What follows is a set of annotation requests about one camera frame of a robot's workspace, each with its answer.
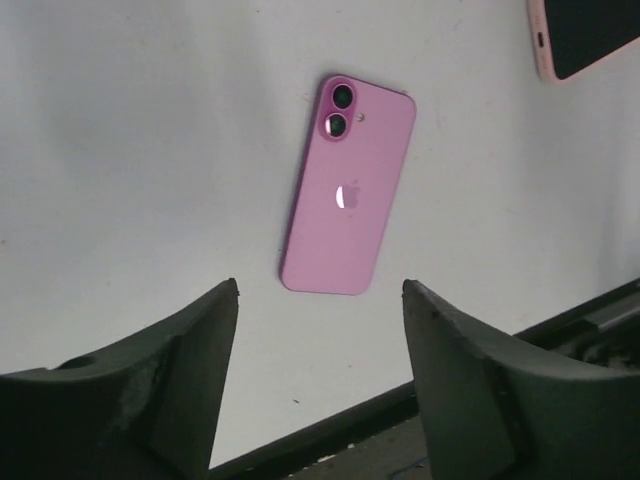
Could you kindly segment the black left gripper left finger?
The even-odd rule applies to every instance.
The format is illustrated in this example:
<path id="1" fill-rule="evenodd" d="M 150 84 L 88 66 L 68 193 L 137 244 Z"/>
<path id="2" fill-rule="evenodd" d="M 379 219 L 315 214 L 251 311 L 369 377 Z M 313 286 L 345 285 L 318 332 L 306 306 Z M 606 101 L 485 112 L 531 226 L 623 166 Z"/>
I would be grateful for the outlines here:
<path id="1" fill-rule="evenodd" d="M 236 331 L 227 279 L 57 368 L 1 378 L 5 479 L 204 479 Z"/>

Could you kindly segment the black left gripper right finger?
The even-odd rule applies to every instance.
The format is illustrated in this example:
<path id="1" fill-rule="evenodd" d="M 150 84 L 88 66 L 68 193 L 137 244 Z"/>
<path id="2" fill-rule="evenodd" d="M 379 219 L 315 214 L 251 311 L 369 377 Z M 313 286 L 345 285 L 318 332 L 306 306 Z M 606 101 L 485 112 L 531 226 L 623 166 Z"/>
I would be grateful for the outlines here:
<path id="1" fill-rule="evenodd" d="M 639 285 L 516 335 L 403 284 L 405 335 L 436 479 L 635 479 Z"/>

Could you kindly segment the purple phone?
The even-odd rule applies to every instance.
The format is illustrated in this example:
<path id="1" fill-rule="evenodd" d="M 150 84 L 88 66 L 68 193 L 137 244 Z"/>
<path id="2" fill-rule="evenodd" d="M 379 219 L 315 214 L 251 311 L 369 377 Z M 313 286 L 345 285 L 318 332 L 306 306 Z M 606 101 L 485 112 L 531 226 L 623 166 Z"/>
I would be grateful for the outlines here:
<path id="1" fill-rule="evenodd" d="M 322 81 L 280 264 L 287 289 L 369 287 L 415 118 L 406 94 L 344 75 Z"/>

